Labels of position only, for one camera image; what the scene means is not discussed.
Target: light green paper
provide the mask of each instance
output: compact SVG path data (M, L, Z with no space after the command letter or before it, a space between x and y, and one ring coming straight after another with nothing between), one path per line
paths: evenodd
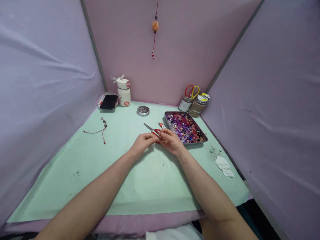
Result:
M141 117L137 107L145 105L150 114ZM7 222L23 222L53 218L81 189L127 152L141 133L149 132L143 123L160 129L164 112L176 107L132 102L118 106L114 113L93 112L87 122L42 170L34 186ZM108 127L101 133L85 134ZM203 120L194 118L207 135L208 142L187 149L199 164L221 186L235 206L247 201L249 191L233 164ZM214 161L219 155L228 160L234 178L225 177ZM161 145L149 147L130 170L107 215L171 213L201 209L176 158Z

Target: red scissors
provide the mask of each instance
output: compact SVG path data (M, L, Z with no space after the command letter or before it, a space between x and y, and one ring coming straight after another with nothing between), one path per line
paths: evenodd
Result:
M145 124L145 123L143 123L143 124L146 125L146 127L150 129L151 133L153 133L154 135L156 135L159 138L160 129L153 129L153 128L149 127L147 124Z
M192 88L191 88L191 91L189 92L189 94L187 95L187 90L188 90L189 87L192 87ZM193 95L193 94L194 94L194 89L195 89L196 87L198 88L198 93L195 94L195 95ZM199 92L200 92L199 86L189 85L189 86L186 88L186 90L184 91L184 94L186 95L186 97L191 98L191 99L194 99L194 98L199 94Z

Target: hanging ornament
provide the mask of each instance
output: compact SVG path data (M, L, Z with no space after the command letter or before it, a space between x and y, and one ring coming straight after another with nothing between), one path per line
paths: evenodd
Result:
M156 42L156 33L157 33L157 31L158 31L158 28L159 28L159 23L157 22L157 19L158 19L158 3L159 3L159 0L158 0L158 2L157 2L156 15L154 16L154 18L155 18L156 20L152 22L152 30L153 30L153 32L154 32L153 50L152 50L152 60L154 60L154 43Z

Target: left hand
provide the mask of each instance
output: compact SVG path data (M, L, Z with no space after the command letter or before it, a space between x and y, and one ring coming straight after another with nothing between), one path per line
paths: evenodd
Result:
M140 134L128 152L134 155L135 160L138 160L147 147L155 143L157 140L158 137L152 133Z

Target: glass jar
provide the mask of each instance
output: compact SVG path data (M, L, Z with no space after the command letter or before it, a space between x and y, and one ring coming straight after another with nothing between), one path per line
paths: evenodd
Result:
M206 107L207 102L209 101L210 97L206 93L201 93L197 96L197 98L192 103L189 113L192 117L198 117L202 110Z
M187 96L183 96L181 103L179 105L179 109L181 111L187 112L193 103L194 99L193 98L188 98Z

